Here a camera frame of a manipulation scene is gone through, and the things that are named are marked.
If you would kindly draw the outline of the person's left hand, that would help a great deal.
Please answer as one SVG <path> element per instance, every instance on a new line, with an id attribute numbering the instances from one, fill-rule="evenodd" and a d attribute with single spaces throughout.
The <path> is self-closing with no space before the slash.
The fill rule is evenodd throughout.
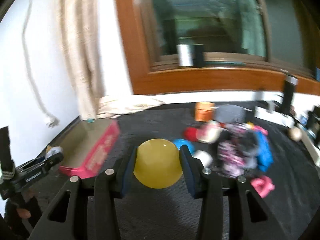
<path id="1" fill-rule="evenodd" d="M 28 238 L 30 232 L 23 222 L 26 220 L 33 229 L 41 216 L 41 208 L 32 190 L 18 192 L 6 202 L 4 219 L 18 236 Z"/>

